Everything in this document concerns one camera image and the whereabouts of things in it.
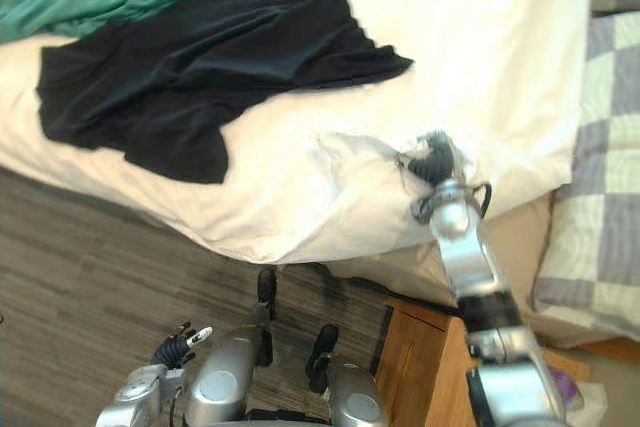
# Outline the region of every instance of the white bed sheet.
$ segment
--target white bed sheet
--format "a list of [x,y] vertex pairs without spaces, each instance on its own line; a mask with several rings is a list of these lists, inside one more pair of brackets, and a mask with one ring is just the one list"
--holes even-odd
[[0,164],[43,182],[153,215],[219,253],[256,263],[322,261],[415,245],[408,214],[424,187],[368,144],[410,147],[446,130],[494,184],[495,216],[570,180],[587,0],[350,0],[379,44],[415,59],[377,85],[290,93],[223,129],[223,185],[165,179],[44,138],[34,91],[39,50],[0,46]]

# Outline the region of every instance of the purple object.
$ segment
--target purple object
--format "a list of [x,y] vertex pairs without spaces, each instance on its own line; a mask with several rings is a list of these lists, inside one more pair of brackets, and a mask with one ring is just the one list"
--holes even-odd
[[560,391],[560,395],[562,396],[562,400],[565,405],[569,405],[571,400],[578,393],[578,386],[573,381],[571,376],[562,370],[558,370],[554,367],[548,366],[551,371],[551,375],[553,375],[553,380],[556,381],[556,385],[558,386],[558,390]]

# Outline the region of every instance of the wooden drawer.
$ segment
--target wooden drawer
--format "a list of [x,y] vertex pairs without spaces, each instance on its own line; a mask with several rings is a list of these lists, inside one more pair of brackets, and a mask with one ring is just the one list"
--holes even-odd
[[[377,382],[395,427],[475,427],[466,373],[475,361],[457,317],[404,301],[394,312],[378,367]],[[545,351],[547,361],[578,380],[589,366]]]

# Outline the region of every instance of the black cloth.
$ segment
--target black cloth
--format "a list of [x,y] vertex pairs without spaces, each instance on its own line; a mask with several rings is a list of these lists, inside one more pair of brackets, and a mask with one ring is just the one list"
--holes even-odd
[[376,48],[347,0],[180,0],[44,48],[40,118],[49,139],[221,183],[229,160],[219,129],[246,108],[292,89],[389,79],[411,62]]

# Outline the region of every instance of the floor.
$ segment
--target floor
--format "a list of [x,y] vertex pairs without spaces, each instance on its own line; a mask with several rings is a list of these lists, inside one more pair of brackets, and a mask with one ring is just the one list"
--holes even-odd
[[[189,364],[195,372],[244,320],[258,272],[127,209],[0,169],[0,425],[94,425],[127,374],[187,319],[215,328]],[[337,350],[375,366],[387,296],[319,265],[280,271],[278,288],[274,364],[257,371],[250,407],[326,418],[304,375],[315,335],[337,323]]]

